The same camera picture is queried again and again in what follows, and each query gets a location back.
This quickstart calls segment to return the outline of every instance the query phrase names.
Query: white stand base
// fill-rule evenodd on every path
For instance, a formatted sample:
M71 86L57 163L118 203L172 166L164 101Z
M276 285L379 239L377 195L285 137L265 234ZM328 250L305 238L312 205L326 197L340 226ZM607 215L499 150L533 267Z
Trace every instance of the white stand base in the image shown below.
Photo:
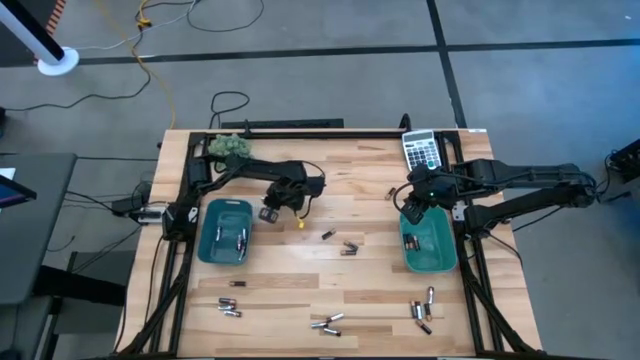
M38 70L40 70L40 73L47 76L61 76L68 74L78 65L80 55L75 49L62 47L62 50L64 50L64 57L58 64L51 65L42 60L38 60Z

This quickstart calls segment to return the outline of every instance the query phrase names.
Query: calculator display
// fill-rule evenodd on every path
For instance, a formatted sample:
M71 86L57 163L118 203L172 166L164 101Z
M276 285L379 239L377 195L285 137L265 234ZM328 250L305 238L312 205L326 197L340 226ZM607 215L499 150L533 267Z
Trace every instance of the calculator display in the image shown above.
M430 140L430 139L433 139L432 132L404 136L404 141L418 141L418 140Z

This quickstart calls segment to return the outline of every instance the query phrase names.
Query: computer monitor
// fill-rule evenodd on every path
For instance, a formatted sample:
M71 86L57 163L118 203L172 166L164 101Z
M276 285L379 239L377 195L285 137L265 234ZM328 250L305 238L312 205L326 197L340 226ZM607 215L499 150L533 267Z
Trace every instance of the computer monitor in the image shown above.
M35 191L0 175L0 209L35 200L36 197Z

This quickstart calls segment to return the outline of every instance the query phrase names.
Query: table leg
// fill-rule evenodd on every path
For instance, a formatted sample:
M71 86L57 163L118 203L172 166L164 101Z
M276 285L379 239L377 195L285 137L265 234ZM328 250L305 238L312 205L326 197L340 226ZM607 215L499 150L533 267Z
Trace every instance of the table leg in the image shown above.
M122 306L127 288L116 283L40 266L33 295L60 296L94 303Z

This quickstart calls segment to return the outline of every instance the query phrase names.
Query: calculator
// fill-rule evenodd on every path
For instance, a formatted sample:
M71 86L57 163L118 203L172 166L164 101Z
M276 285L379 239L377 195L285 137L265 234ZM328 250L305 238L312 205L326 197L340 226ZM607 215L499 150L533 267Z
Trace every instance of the calculator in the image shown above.
M402 134L402 147L409 170L426 164L431 170L442 165L433 130L417 130Z

